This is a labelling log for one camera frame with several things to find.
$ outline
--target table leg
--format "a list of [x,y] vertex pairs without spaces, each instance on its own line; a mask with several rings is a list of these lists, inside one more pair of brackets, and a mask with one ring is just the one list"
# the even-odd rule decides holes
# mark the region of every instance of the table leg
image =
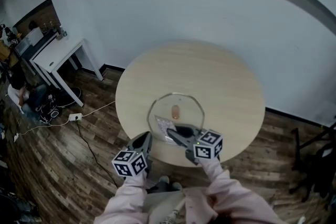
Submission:
[[73,98],[73,100],[79,104],[80,106],[83,106],[83,102],[79,100],[79,98],[73,93],[73,91],[67,86],[65,81],[62,79],[62,77],[57,73],[57,70],[54,70],[52,72],[54,75],[55,79],[58,81],[58,83],[63,87],[63,89],[66,90],[66,92]]
[[48,86],[50,86],[50,81],[43,75],[43,73],[41,72],[41,70],[38,68],[38,66],[33,62],[33,60],[29,61],[31,63],[31,65],[35,68],[35,70],[37,71],[37,73],[41,76],[41,78],[43,78],[43,80],[48,84]]
[[25,58],[21,58],[22,62],[28,67],[28,69],[31,71],[31,73],[33,74],[33,76],[36,75],[36,73],[34,72],[34,70],[31,68],[30,64],[28,64],[28,62],[26,61]]
[[78,70],[78,67],[77,67],[77,65],[76,65],[76,63],[75,63],[75,61],[73,60],[73,58],[70,56],[69,57],[69,62],[71,63],[71,65],[72,65],[72,67],[75,69],[75,70]]
[[48,73],[47,70],[45,70],[43,67],[41,67],[44,75],[46,75],[46,77],[48,78],[48,80],[50,80],[50,82],[57,88],[60,89],[59,85],[55,82],[55,80],[51,77],[51,75]]
[[89,49],[88,45],[86,44],[86,41],[85,41],[85,40],[83,40],[83,42],[82,42],[82,48],[83,48],[83,50],[84,50],[86,56],[89,58],[90,63],[91,63],[91,65],[92,65],[92,67],[93,67],[94,72],[96,73],[97,78],[98,78],[100,81],[102,81],[102,80],[103,80],[103,76],[102,76],[101,73],[99,72],[99,69],[98,69],[98,67],[97,67],[97,65],[96,65],[96,63],[95,63],[95,61],[94,61],[94,58],[93,58],[92,54],[90,53],[90,49]]

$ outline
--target wall baseboard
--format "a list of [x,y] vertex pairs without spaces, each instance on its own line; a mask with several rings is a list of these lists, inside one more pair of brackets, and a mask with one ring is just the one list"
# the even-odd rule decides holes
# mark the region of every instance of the wall baseboard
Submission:
[[[112,69],[112,70],[116,70],[116,71],[120,71],[120,72],[125,71],[124,68],[104,64],[101,68],[99,68],[100,73],[103,73],[107,68]],[[82,67],[82,69],[83,69],[83,71],[88,72],[90,74],[95,74],[95,72],[93,72],[92,70],[86,69],[84,67]],[[291,115],[291,114],[287,114],[285,112],[281,112],[281,111],[278,111],[278,110],[275,110],[275,109],[265,108],[265,110],[267,112],[271,112],[271,113],[274,113],[274,114],[277,114],[277,115],[280,115],[280,116],[284,116],[284,117],[287,117],[287,118],[290,118],[290,119],[293,119],[293,120],[296,120],[296,121],[304,122],[304,123],[307,123],[307,124],[310,124],[310,125],[313,125],[313,126],[322,127],[324,129],[328,128],[328,127],[326,127],[322,124],[319,124],[317,122],[309,121],[309,120],[306,120],[306,119],[303,119],[303,118],[300,118],[300,117],[297,117],[297,116],[294,116],[294,115]]]
[[[92,70],[90,70],[90,69],[87,69],[85,67],[81,67],[81,68],[82,68],[83,71],[85,71],[87,73],[95,74],[95,72],[92,71]],[[107,68],[112,69],[112,70],[116,70],[116,71],[120,71],[120,72],[124,72],[125,71],[125,69],[121,68],[121,67],[115,67],[115,66],[103,64],[102,67],[99,68],[99,72],[103,73]]]
[[314,122],[314,121],[309,121],[309,120],[306,120],[306,119],[303,119],[303,118],[300,118],[300,117],[297,117],[297,116],[294,116],[294,115],[291,115],[291,114],[287,114],[285,112],[281,112],[281,111],[278,111],[278,110],[275,110],[275,109],[266,108],[265,110],[267,112],[271,112],[271,113],[274,113],[274,114],[277,114],[277,115],[280,115],[280,116],[284,116],[284,117],[290,118],[292,120],[304,122],[304,123],[314,125],[314,126],[317,126],[317,127],[322,127],[324,129],[328,128],[328,127],[326,127],[326,126],[324,126],[320,123],[317,123],[317,122]]

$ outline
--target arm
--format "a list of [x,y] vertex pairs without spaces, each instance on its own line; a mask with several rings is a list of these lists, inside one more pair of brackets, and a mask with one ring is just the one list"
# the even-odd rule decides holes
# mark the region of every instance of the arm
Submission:
[[11,54],[13,52],[13,50],[15,49],[16,45],[15,44],[11,44],[9,46],[9,53]]
[[148,214],[142,212],[146,198],[144,183],[146,172],[136,177],[129,177],[111,198],[101,216],[96,217],[94,224],[145,224]]
[[200,159],[200,164],[212,182],[206,194],[215,199],[213,208],[218,214],[230,216],[235,224],[285,224],[263,198],[230,179],[218,159]]

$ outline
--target floor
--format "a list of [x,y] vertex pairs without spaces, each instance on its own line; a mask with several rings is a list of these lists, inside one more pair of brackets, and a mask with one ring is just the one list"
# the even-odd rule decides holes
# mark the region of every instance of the floor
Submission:
[[[70,113],[86,114],[113,101],[121,75],[119,71],[107,69],[103,73],[104,80],[100,82],[90,73],[74,72],[70,68],[63,77],[68,84],[82,89],[81,99],[85,105],[83,108],[74,105],[64,109],[53,124],[66,122]],[[29,79],[38,82],[37,76]],[[7,86],[8,82],[1,89],[6,107],[3,120],[8,127],[7,152],[3,155],[16,192],[36,200],[43,223],[92,223],[116,192],[116,186],[95,163],[74,122],[35,129],[13,143],[13,133],[25,132],[35,125],[23,118],[9,97],[5,97]],[[79,125],[98,162],[113,175],[117,185],[122,185],[111,160],[127,144],[128,138],[118,121],[114,104],[83,118]],[[300,130],[302,142],[321,132],[319,127],[266,112],[256,139],[241,154],[226,161],[223,167],[230,170],[232,178],[263,196],[287,223],[297,223],[304,213],[306,223],[323,223],[321,219],[328,213],[322,208],[322,199],[311,194],[303,204],[304,189],[294,195],[288,193],[288,189],[304,177],[304,174],[291,170],[295,144],[290,131],[296,127]],[[304,154],[315,152],[319,146],[308,147]],[[154,161],[150,180],[155,181],[164,174],[183,187],[209,184],[200,168],[183,168]]]

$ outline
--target table top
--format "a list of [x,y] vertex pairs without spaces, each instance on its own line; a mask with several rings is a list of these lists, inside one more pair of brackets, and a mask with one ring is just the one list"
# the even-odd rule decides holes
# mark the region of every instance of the table top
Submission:
[[29,61],[34,56],[34,54],[45,45],[45,43],[51,41],[54,38],[56,38],[56,33],[50,30],[38,43],[36,43],[35,46],[29,46],[28,49],[26,49],[26,51],[21,55],[21,57]]
[[[172,92],[196,98],[205,112],[203,128],[222,134],[224,162],[256,137],[265,115],[261,87],[244,62],[221,46],[172,44],[137,57],[124,71],[116,92],[119,121],[129,138],[148,131],[151,104]],[[193,167],[185,149],[153,139],[151,156]]]
[[81,46],[81,41],[82,39],[75,37],[64,37],[61,40],[54,39],[33,61],[51,73],[61,62],[67,60],[72,55],[77,46]]

